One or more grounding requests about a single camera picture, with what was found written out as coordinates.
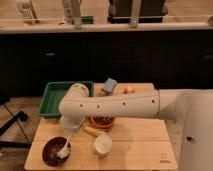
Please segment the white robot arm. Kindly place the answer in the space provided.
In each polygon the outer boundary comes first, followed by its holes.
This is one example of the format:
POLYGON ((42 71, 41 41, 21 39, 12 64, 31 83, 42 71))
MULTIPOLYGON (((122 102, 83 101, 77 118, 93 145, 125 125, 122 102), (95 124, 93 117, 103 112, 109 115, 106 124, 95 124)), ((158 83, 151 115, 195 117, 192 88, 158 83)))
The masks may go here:
POLYGON ((72 131, 85 116, 178 120, 183 123, 179 171, 213 171, 213 89, 144 89, 90 97, 84 85, 74 84, 58 109, 72 131))

